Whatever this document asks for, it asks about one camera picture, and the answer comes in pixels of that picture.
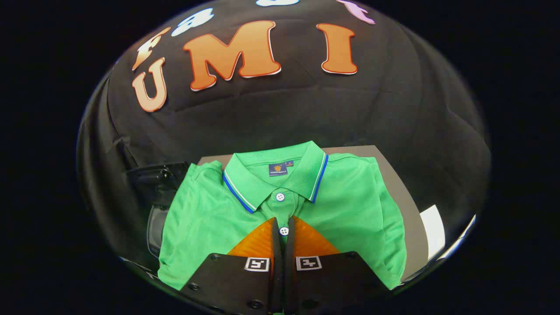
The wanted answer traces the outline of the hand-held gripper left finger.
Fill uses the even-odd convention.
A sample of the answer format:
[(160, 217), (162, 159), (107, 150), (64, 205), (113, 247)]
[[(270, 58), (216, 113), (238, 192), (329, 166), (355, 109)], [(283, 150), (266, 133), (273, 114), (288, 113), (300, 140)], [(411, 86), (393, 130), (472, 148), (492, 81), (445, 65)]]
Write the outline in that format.
[(180, 290), (220, 315), (282, 311), (284, 262), (276, 218), (250, 232), (227, 254), (211, 253)]

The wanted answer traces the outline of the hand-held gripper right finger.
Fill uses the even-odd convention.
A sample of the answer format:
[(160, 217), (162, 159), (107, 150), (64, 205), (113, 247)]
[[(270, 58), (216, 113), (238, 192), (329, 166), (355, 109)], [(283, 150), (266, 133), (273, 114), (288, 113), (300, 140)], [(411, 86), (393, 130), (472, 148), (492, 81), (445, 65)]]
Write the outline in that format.
[(284, 267), (287, 315), (360, 315), (390, 293), (356, 251), (338, 251), (298, 217), (289, 220)]

